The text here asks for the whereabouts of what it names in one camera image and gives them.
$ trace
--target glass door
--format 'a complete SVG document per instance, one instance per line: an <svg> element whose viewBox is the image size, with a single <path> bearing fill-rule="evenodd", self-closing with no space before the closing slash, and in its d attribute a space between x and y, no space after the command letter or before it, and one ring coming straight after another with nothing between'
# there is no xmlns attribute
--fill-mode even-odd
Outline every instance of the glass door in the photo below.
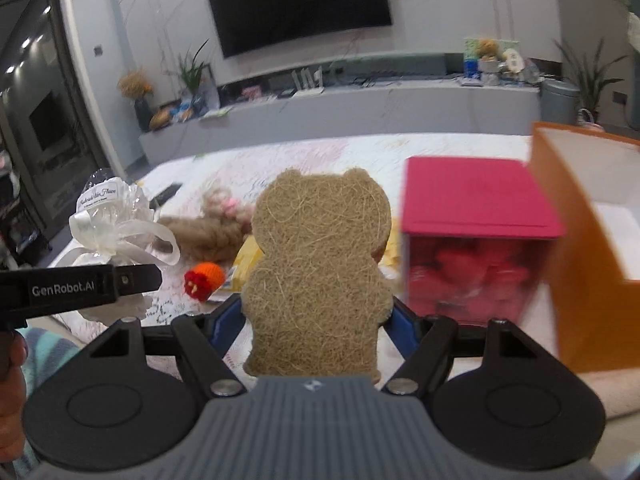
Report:
<svg viewBox="0 0 640 480"><path fill-rule="evenodd" d="M107 165L65 40L58 0L0 0L0 130L20 180L52 235Z"/></svg>

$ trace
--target orange crochet toy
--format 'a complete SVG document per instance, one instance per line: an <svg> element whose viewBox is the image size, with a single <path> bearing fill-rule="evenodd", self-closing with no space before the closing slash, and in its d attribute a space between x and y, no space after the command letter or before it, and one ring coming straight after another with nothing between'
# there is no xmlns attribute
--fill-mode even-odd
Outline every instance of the orange crochet toy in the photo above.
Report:
<svg viewBox="0 0 640 480"><path fill-rule="evenodd" d="M216 264L203 262L184 274L184 291L195 300L207 301L226 280L225 271Z"/></svg>

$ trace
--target screw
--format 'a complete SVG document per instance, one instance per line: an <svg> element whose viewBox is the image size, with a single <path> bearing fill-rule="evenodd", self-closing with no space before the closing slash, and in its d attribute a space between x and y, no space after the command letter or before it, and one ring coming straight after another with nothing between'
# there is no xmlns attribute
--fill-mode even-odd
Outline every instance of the screw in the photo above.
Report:
<svg viewBox="0 0 640 480"><path fill-rule="evenodd" d="M211 391L219 397L233 397L242 391L242 384L234 379L220 379L211 385Z"/></svg>
<svg viewBox="0 0 640 480"><path fill-rule="evenodd" d="M391 379L386 389L394 395L411 395L418 391L418 383L411 379Z"/></svg>

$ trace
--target ribbed gray surface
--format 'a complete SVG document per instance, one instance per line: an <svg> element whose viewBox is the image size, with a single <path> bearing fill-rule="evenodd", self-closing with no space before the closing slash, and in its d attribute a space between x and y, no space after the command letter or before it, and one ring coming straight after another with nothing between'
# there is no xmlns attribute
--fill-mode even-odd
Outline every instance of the ribbed gray surface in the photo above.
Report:
<svg viewBox="0 0 640 480"><path fill-rule="evenodd" d="M263 378L211 401L187 439L145 466L91 475L47 465L30 480L604 480L587 461L543 473L481 464L440 436L417 399L365 378L310 381Z"/></svg>

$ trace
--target electrical outlet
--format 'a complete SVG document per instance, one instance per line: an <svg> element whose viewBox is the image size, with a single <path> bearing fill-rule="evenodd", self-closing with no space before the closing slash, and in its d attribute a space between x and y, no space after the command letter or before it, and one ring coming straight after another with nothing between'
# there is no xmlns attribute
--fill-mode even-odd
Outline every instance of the electrical outlet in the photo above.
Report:
<svg viewBox="0 0 640 480"><path fill-rule="evenodd" d="M623 94L622 92L613 92L613 102L619 105L626 105L626 100L628 96Z"/></svg>

